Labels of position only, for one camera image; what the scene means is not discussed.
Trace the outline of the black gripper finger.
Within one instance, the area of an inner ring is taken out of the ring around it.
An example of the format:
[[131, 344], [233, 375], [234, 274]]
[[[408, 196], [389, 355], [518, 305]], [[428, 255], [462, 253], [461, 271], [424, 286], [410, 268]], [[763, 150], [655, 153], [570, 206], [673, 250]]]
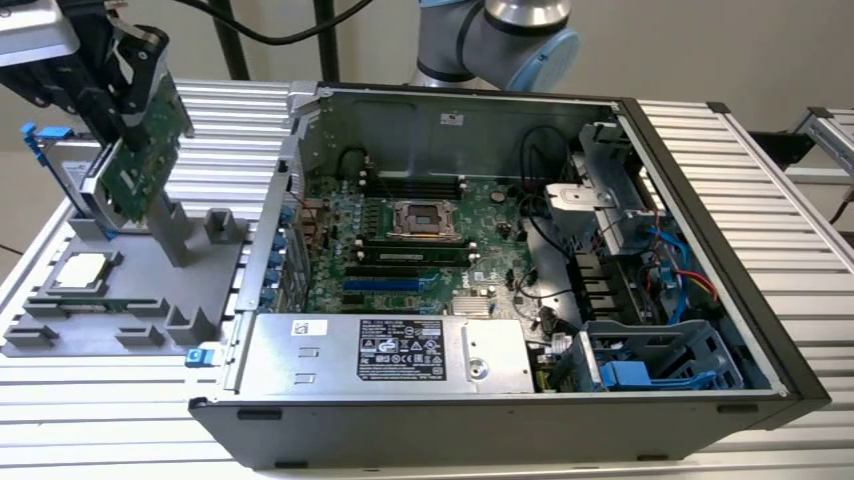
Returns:
[[147, 25], [110, 22], [110, 26], [107, 91], [119, 115], [138, 120], [165, 74], [167, 35]]
[[145, 130], [126, 124], [111, 94], [97, 87], [83, 87], [75, 96], [74, 109], [89, 132], [102, 145], [118, 140], [131, 150], [145, 147]]

